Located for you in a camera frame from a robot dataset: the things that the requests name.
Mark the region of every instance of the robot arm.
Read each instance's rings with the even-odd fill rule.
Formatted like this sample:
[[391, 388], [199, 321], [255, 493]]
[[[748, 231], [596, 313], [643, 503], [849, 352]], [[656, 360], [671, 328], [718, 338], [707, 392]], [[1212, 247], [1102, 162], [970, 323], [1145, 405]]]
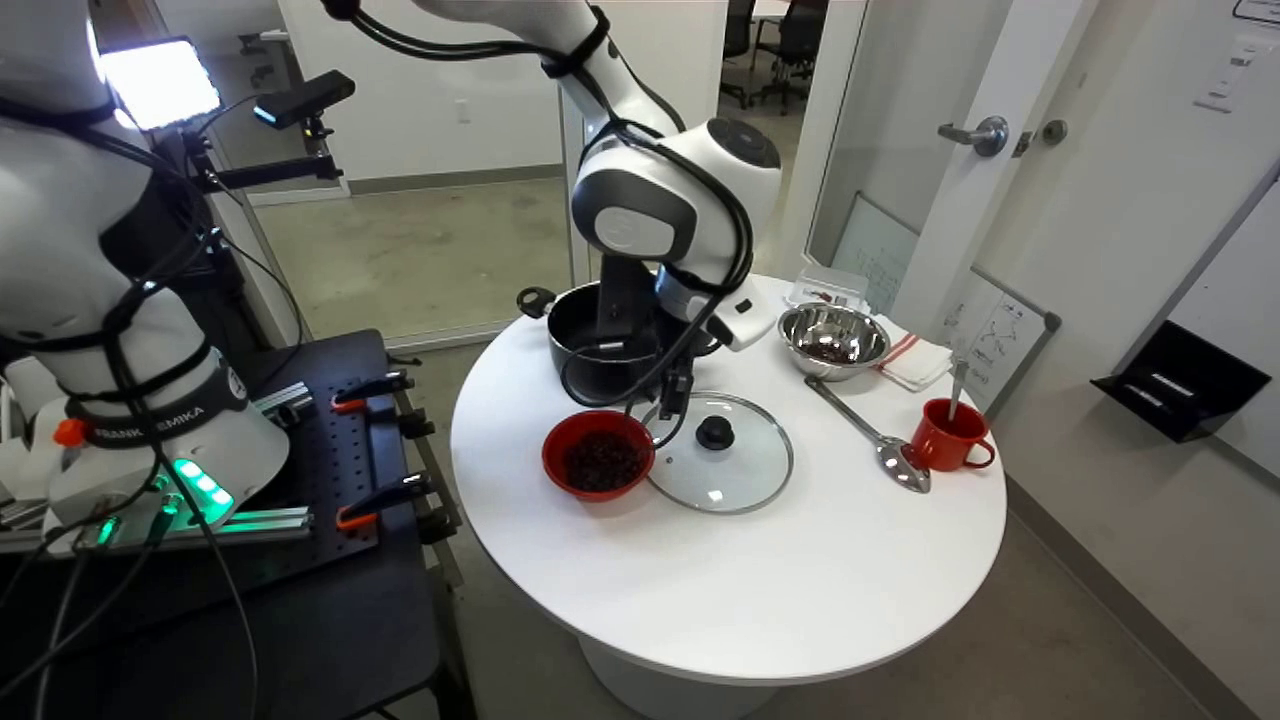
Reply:
[[[362, 0], [323, 0], [373, 32]], [[660, 265], [656, 303], [686, 323], [707, 321], [751, 260], [781, 161], [770, 135], [738, 119], [686, 129], [641, 82], [586, 0], [417, 0], [443, 20], [495, 22], [545, 53], [550, 75], [579, 102], [588, 150], [573, 186], [577, 231], [606, 256]]]

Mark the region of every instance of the black pot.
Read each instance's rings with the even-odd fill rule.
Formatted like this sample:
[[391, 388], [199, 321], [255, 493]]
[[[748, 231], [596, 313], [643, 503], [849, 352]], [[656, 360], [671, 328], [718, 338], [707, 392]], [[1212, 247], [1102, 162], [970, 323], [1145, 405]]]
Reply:
[[628, 337], [596, 323], [601, 283], [554, 295], [545, 288], [519, 292], [519, 313], [550, 316], [550, 346], [561, 385], [579, 405], [620, 405], [631, 398], [643, 373], [666, 356], [660, 328], [636, 323]]

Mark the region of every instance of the stainless steel bowl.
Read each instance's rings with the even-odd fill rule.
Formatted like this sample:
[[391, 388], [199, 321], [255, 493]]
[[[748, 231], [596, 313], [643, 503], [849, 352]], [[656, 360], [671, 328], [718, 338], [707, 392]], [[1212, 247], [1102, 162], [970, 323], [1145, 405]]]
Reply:
[[887, 352], [886, 328], [839, 303], [802, 303], [781, 328], [802, 373], [819, 378], [857, 375]]

